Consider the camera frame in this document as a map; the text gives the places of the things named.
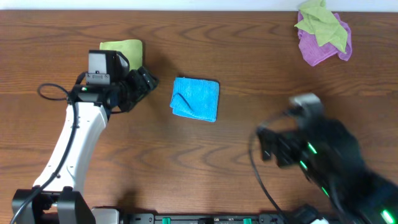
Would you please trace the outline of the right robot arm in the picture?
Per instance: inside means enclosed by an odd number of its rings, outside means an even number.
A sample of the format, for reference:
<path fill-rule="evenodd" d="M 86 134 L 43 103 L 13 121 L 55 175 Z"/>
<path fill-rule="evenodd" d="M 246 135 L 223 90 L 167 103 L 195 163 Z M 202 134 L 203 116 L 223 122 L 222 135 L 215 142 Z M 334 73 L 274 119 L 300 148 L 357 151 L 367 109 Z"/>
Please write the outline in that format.
<path fill-rule="evenodd" d="M 298 165 L 329 198 L 344 223 L 397 223 L 397 184 L 364 162 L 358 140 L 337 119 L 318 118 L 296 130 L 256 130 L 264 159 Z"/>

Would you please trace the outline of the blue microfiber cloth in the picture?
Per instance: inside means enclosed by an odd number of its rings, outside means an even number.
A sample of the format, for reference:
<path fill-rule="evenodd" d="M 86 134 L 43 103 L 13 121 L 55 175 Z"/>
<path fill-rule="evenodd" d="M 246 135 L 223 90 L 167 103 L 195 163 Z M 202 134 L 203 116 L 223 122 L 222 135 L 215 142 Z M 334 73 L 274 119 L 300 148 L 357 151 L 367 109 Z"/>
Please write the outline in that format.
<path fill-rule="evenodd" d="M 177 116 L 216 121 L 220 85 L 216 81 L 178 77 L 174 80 L 174 88 L 170 107 Z"/>

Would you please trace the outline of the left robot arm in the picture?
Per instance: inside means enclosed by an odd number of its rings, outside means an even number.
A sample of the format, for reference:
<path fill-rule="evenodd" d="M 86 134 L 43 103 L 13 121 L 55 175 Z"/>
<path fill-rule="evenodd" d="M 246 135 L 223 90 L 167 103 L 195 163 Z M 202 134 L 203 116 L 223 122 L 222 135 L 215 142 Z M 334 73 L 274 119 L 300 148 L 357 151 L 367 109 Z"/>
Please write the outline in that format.
<path fill-rule="evenodd" d="M 11 223 L 96 223 L 83 198 L 88 165 L 95 145 L 114 108 L 128 113 L 159 84 L 148 69 L 110 73 L 108 84 L 82 81 L 81 73 L 66 91 L 67 113 L 62 132 L 31 189 L 19 189 L 12 199 Z"/>

